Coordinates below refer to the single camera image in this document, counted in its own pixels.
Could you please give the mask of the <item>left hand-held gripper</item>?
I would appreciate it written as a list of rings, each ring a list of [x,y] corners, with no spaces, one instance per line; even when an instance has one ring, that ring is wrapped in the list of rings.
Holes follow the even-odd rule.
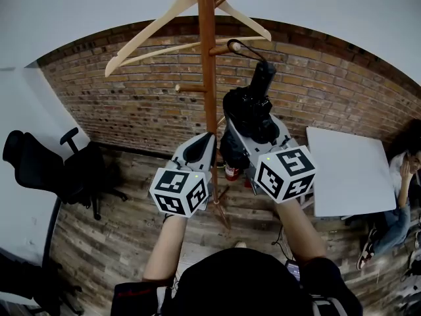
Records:
[[[190,218],[207,206],[215,153],[216,136],[205,132],[181,144],[157,169],[149,193],[160,212]]]

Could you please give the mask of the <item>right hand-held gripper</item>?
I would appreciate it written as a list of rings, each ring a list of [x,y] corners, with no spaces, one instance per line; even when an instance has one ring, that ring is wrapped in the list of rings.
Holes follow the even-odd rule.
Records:
[[[254,193],[266,193],[275,203],[299,198],[309,192],[316,164],[309,149],[289,135],[286,125],[272,115],[279,135],[274,144],[258,144],[244,138],[226,118],[224,160],[228,164],[249,164],[245,174]]]

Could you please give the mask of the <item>black umbrella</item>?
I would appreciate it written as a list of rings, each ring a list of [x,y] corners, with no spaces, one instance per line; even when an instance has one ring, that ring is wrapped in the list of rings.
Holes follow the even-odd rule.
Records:
[[[270,116],[272,104],[268,89],[277,73],[275,66],[261,54],[246,46],[257,58],[254,75],[249,86],[230,90],[223,98],[226,122],[245,138],[258,144],[274,145],[280,135],[279,128]],[[227,166],[247,169],[250,161],[241,143],[236,142],[229,128],[220,140],[220,154]]]

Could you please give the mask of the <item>brown wooden coat rack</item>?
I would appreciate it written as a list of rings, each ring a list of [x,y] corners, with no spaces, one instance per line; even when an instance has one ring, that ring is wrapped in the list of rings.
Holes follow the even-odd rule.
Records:
[[[235,47],[235,43],[225,48],[217,47],[215,40],[215,22],[214,22],[214,0],[198,0],[199,10],[199,29],[201,39],[201,63],[203,71],[203,84],[177,85],[178,92],[204,92],[205,93],[205,112],[207,119],[208,132],[216,136],[216,63],[215,56],[229,52]],[[210,169],[212,178],[209,182],[210,198],[207,202],[213,202],[214,214],[217,219],[226,227],[230,228],[229,220],[226,218],[220,204],[220,195],[218,194],[218,175],[216,166],[216,153],[214,165]]]

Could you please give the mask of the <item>person's right forearm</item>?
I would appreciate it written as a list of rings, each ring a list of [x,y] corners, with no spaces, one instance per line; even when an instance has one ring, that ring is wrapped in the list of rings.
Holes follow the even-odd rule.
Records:
[[[303,265],[312,259],[326,257],[326,245],[296,199],[275,204],[284,227],[290,250]]]

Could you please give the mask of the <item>person's left forearm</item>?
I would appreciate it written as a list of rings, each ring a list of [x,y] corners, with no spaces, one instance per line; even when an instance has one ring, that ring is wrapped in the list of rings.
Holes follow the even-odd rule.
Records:
[[[174,280],[186,232],[187,218],[170,216],[163,223],[159,238],[143,272],[143,282],[161,282],[167,285]]]

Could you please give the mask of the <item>red fire extinguisher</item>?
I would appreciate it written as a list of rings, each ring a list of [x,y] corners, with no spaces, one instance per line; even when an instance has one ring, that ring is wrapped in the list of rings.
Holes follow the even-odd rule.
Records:
[[[225,176],[228,181],[235,181],[239,177],[240,169],[235,167],[229,166],[229,164],[225,163]]]

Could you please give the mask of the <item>white square table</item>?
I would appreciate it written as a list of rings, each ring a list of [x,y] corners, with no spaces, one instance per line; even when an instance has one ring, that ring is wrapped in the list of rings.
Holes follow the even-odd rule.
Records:
[[[395,193],[380,140],[307,127],[309,150],[318,168],[314,215],[348,217],[390,211]]]

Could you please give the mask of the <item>light wooden clothes hanger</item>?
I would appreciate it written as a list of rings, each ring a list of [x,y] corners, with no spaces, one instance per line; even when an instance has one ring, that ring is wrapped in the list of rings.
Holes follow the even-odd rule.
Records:
[[[155,57],[157,55],[163,55],[166,53],[173,53],[175,51],[180,51],[182,49],[189,49],[193,47],[200,46],[199,42],[188,43],[184,45],[176,45],[173,47],[168,47],[165,49],[153,51],[146,53],[137,57],[130,57],[130,55],[146,40],[148,40],[154,33],[160,30],[163,26],[167,25],[171,20],[179,16],[179,14],[188,10],[192,6],[198,4],[198,0],[175,0],[172,6],[166,11],[160,18],[152,21],[148,26],[142,29],[136,36],[134,36],[120,51],[116,56],[112,57],[111,60],[107,63],[105,68],[105,76],[110,76],[116,69],[135,63],[138,61],[143,61],[150,57]],[[263,26],[245,16],[238,10],[234,9],[228,2],[228,0],[214,0],[214,6],[217,9],[225,12],[226,14],[232,16],[236,20],[240,21],[242,24],[246,25],[252,31],[256,32],[256,36],[242,37],[239,38],[240,41],[250,41],[250,40],[272,40],[271,33],[265,29]]]

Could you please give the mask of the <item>person's black shirt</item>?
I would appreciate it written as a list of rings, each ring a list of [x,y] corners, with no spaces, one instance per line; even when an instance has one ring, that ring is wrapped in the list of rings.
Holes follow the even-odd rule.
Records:
[[[314,258],[299,271],[296,279],[271,255],[230,248],[186,269],[175,292],[156,282],[117,284],[111,316],[362,316],[331,260]]]

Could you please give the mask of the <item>black phone with blue screen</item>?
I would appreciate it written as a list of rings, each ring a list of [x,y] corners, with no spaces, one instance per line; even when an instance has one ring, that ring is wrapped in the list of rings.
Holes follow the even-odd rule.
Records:
[[[295,279],[299,282],[300,281],[300,269],[299,265],[296,261],[288,259],[285,262],[285,267],[289,271],[290,274],[292,274]]]

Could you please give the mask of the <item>black office chair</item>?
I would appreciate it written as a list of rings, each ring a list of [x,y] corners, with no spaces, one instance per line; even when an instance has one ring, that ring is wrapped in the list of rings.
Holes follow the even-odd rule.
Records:
[[[52,192],[64,203],[80,203],[93,209],[93,217],[100,220],[97,197],[100,193],[114,195],[122,201],[128,196],[117,190],[120,170],[117,165],[106,165],[99,146],[89,142],[78,149],[73,137],[78,129],[73,128],[61,139],[68,144],[73,154],[63,159],[47,149],[29,132],[13,130],[3,148],[3,160],[14,167],[16,182],[25,187]]]

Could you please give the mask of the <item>large white desk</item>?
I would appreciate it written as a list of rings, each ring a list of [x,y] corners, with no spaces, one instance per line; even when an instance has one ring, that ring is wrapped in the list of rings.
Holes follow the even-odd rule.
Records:
[[[2,158],[13,130],[31,133],[63,159],[72,155],[59,140],[77,127],[36,62],[0,69],[0,250],[39,265],[56,196],[21,187]]]

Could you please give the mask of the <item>black swivel chair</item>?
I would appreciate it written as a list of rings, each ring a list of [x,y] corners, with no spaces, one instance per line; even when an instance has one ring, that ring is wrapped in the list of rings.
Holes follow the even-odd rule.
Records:
[[[44,266],[19,261],[0,253],[0,292],[14,294],[34,300],[39,307],[29,309],[31,315],[46,312],[49,316],[61,316],[61,305],[66,305],[73,314],[82,316],[67,298],[82,291],[82,287],[66,281],[59,271],[62,265],[48,260]]]

